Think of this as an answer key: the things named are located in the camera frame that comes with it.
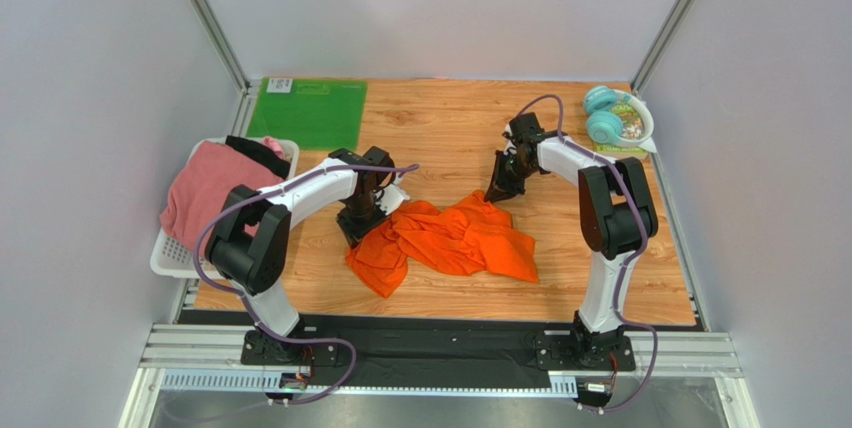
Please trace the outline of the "orange t shirt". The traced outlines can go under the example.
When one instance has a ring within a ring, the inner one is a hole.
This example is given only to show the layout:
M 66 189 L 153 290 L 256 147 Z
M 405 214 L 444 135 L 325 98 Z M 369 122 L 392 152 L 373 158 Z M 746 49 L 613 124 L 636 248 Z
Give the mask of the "orange t shirt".
M 514 227 L 511 214 L 475 190 L 439 209 L 428 201 L 402 204 L 345 255 L 354 274 L 388 298 L 408 274 L 408 262 L 451 276 L 479 272 L 525 282 L 539 281 L 536 241 Z

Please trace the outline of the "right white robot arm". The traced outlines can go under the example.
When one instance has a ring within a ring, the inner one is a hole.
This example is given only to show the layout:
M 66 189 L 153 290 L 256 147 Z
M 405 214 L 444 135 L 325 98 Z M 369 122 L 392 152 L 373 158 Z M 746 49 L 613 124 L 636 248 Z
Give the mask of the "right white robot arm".
M 577 367 L 607 367 L 627 348 L 622 305 L 632 271 L 658 230 L 658 218 L 639 160 L 611 160 L 547 132 L 535 114 L 512 118 L 506 147 L 497 152 L 485 199 L 525 192 L 535 173 L 556 174 L 579 190 L 580 227 L 592 252 L 586 294 L 559 348 Z

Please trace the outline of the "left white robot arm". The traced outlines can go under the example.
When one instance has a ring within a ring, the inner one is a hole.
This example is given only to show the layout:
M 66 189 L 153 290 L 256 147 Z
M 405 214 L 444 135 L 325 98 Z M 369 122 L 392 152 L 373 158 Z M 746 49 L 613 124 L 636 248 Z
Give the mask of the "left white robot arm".
M 330 153 L 316 167 L 284 182 L 252 189 L 238 185 L 200 231 L 192 249 L 199 277 L 243 303 L 256 329 L 286 345 L 302 317 L 280 282 L 290 233 L 328 205 L 342 203 L 338 224 L 355 247 L 404 200 L 398 190 L 411 166 L 397 167 L 388 152 Z

